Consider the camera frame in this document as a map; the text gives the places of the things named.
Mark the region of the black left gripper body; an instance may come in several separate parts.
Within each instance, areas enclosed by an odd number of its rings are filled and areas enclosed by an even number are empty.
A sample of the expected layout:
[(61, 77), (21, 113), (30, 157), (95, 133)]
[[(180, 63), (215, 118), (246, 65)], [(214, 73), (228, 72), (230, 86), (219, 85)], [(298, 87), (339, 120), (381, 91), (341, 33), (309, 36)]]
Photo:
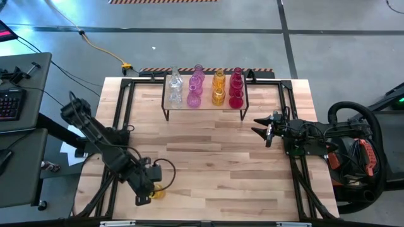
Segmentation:
[(128, 176), (128, 184), (136, 195), (150, 195), (155, 190), (154, 182), (146, 176), (146, 168), (133, 168)]

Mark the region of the yellow textured glass bottle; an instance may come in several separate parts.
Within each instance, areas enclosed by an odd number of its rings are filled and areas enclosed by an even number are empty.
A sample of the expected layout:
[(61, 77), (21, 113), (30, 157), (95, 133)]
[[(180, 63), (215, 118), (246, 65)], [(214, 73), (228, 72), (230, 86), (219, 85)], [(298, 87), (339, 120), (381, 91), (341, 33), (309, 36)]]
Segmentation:
[(163, 199), (166, 195), (166, 191), (163, 190), (163, 186), (160, 184), (155, 184), (155, 190), (150, 194), (151, 199)]

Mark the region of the red cone glass vase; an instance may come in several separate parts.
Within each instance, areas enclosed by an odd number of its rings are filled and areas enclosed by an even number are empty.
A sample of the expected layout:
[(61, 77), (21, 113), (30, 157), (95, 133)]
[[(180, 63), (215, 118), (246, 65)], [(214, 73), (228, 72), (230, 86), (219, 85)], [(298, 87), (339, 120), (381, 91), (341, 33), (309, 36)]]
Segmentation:
[(232, 96), (229, 99), (230, 107), (234, 109), (240, 109), (244, 104), (244, 101), (242, 99), (243, 95), (244, 93), (242, 92), (242, 90), (234, 90)]

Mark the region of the red short glass bottle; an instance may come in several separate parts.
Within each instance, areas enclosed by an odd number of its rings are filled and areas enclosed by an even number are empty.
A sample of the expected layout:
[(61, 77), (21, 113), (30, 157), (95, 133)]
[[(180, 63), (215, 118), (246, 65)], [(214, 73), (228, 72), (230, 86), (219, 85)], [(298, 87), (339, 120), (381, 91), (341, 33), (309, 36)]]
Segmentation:
[(241, 90), (244, 86), (244, 82), (241, 76), (234, 76), (230, 80), (230, 89), (229, 89), (229, 95), (234, 96), (234, 93), (237, 90)]

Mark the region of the yellow ribbed glass jar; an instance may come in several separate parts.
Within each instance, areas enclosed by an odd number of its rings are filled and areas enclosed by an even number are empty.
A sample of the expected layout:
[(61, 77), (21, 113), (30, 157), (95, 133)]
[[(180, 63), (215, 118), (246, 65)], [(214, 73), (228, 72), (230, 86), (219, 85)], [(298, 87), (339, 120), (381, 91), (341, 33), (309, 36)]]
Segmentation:
[(212, 92), (212, 104), (221, 106), (225, 100), (225, 91), (223, 88), (214, 88)]

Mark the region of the amber glass vase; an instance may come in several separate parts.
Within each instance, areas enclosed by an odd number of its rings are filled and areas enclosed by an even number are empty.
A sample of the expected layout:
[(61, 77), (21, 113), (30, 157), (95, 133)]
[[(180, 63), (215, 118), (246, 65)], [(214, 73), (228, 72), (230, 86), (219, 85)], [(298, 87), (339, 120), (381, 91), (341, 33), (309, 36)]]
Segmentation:
[(226, 77), (225, 77), (225, 73), (224, 73), (223, 69), (217, 70), (213, 76), (212, 88), (213, 89), (217, 89), (217, 88), (224, 89), (225, 81), (226, 81)]

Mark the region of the pink faceted glass vase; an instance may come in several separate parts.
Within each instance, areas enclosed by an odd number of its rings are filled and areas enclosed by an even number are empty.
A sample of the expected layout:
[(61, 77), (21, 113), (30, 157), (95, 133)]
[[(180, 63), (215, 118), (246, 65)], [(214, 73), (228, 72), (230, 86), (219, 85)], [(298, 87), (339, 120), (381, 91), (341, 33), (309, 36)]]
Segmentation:
[(202, 81), (205, 80), (205, 73), (203, 72), (203, 66), (201, 64), (195, 65), (193, 76), (199, 77)]

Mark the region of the clear embossed glass bottle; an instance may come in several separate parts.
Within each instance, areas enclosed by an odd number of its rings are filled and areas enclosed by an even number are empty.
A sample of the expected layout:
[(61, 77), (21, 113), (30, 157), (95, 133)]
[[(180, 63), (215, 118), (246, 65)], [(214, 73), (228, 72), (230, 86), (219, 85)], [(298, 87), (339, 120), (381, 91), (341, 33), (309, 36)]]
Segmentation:
[(182, 107), (182, 91), (173, 90), (170, 92), (169, 96), (170, 106), (174, 109), (179, 109)]

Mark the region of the clear round glass vase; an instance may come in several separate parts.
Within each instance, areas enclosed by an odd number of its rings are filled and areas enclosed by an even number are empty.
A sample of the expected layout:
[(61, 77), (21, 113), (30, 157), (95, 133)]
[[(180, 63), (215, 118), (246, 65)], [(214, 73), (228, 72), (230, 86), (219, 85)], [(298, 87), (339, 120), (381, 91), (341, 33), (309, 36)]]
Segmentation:
[(182, 93), (182, 81), (178, 78), (171, 78), (169, 88), (172, 93)]

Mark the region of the white paper sheet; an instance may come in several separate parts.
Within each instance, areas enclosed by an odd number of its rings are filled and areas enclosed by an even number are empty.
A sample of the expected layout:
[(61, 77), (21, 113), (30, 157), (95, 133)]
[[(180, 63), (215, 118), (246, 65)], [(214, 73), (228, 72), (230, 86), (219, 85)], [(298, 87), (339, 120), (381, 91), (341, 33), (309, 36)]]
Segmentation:
[[(68, 126), (68, 130), (75, 133), (76, 135), (80, 136), (80, 137), (84, 137), (84, 134), (77, 129), (75, 126), (73, 125), (69, 125)], [(68, 165), (69, 166), (73, 166), (76, 165), (78, 163), (82, 163), (85, 161), (85, 157), (76, 157), (75, 154), (76, 148), (67, 144), (66, 142), (62, 143), (61, 149), (60, 149), (60, 153), (65, 153), (67, 154), (68, 157)]]

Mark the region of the black machine with green light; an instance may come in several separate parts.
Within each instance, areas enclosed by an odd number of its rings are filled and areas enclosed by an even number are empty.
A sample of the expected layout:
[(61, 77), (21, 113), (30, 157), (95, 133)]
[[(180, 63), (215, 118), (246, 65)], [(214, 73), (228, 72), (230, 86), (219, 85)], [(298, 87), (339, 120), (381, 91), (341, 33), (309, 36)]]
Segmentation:
[(391, 107), (394, 111), (404, 111), (404, 82), (385, 93), (385, 95), (369, 106), (364, 106), (357, 102), (344, 102), (340, 105), (341, 109), (349, 109), (357, 112), (356, 115), (349, 118), (349, 122), (360, 122), (361, 124), (372, 125), (377, 122), (376, 112)]

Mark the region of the black keyboard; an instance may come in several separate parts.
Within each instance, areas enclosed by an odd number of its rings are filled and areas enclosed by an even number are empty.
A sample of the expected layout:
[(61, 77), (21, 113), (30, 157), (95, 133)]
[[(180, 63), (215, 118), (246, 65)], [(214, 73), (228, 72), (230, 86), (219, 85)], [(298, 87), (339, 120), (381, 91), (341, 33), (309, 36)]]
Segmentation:
[(0, 90), (0, 122), (20, 119), (26, 93), (20, 88)]

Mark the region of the black monitor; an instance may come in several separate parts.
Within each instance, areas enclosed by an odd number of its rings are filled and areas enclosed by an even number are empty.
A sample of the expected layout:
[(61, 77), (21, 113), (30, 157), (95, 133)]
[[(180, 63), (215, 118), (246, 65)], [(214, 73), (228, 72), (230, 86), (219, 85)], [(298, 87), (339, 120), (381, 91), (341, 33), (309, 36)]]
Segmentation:
[(7, 42), (18, 39), (18, 35), (0, 20), (0, 42)]

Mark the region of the black metal table frame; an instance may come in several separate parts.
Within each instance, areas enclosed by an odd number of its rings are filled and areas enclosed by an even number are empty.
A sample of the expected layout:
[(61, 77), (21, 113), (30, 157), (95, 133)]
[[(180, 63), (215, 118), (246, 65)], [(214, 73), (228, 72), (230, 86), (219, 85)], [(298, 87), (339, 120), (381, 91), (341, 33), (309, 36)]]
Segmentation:
[(304, 192), (296, 195), (290, 158), (275, 138), (270, 148), (251, 130), (254, 119), (290, 107), (292, 117), (316, 120), (306, 80), (257, 79), (247, 84), (249, 108), (162, 109), (163, 81), (106, 78), (96, 114), (112, 126), (134, 126), (130, 145), (163, 168), (163, 199), (135, 205), (125, 183), (112, 185), (97, 214), (137, 221), (296, 221), (318, 217)]

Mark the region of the wooden shelf black metal frame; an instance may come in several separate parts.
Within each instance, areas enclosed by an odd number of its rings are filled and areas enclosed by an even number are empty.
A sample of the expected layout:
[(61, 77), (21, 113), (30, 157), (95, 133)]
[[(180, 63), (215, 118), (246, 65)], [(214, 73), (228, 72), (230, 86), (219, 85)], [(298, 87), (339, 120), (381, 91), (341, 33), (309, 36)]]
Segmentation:
[(191, 75), (183, 75), (184, 84), (182, 86), (182, 102), (178, 105), (172, 105), (171, 101), (169, 100), (171, 90), (169, 81), (171, 80), (171, 75), (167, 75), (163, 81), (163, 92), (162, 92), (162, 109), (165, 115), (166, 121), (169, 121), (169, 111), (170, 110), (239, 110), (241, 120), (244, 120), (244, 117), (247, 113), (247, 109), (249, 107), (249, 100), (248, 100), (248, 92), (247, 86), (244, 82), (243, 85), (243, 94), (242, 94), (242, 106), (240, 108), (232, 108), (229, 105), (230, 97), (228, 95), (225, 96), (224, 104), (221, 106), (214, 105), (211, 101), (213, 95), (213, 88), (212, 88), (212, 81), (213, 75), (208, 74), (203, 81), (202, 89), (203, 92), (201, 94), (201, 104), (198, 108), (192, 108), (187, 105), (186, 98), (189, 94), (188, 86), (189, 86), (189, 79)]

